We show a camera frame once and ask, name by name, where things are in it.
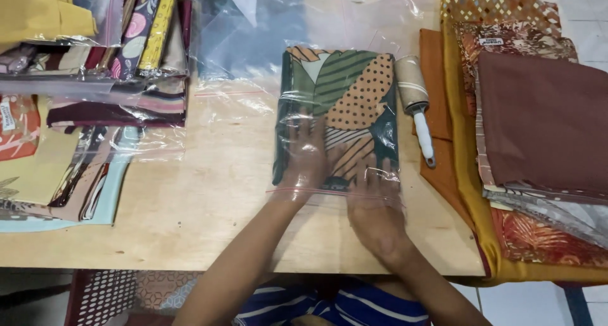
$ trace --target stack of fabric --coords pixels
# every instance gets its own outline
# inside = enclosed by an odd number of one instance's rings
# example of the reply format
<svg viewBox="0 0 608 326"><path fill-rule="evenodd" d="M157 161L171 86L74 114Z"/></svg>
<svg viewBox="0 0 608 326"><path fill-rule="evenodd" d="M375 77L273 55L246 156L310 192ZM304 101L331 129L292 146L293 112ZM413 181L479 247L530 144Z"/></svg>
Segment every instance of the stack of fabric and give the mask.
<svg viewBox="0 0 608 326"><path fill-rule="evenodd" d="M437 161L421 175L474 230L481 284L605 280L608 74L578 64L557 5L441 0L420 45Z"/></svg>
<svg viewBox="0 0 608 326"><path fill-rule="evenodd" d="M112 224L134 155L183 156L191 0L13 1L22 23L0 20L14 32L0 36L0 232Z"/></svg>

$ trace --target printed label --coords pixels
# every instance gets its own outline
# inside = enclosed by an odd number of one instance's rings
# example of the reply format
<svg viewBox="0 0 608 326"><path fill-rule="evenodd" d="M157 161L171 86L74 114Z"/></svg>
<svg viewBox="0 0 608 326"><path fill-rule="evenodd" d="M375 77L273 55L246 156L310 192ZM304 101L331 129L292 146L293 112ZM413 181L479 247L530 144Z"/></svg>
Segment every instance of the printed label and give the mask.
<svg viewBox="0 0 608 326"><path fill-rule="evenodd" d="M10 114L10 103L5 101L4 103L0 103L0 117L2 118L2 130L9 131L15 130L15 120L13 116Z"/></svg>
<svg viewBox="0 0 608 326"><path fill-rule="evenodd" d="M479 44L480 45L503 45L505 44L505 42L503 42L503 40L501 38L495 38L495 39L479 39Z"/></svg>

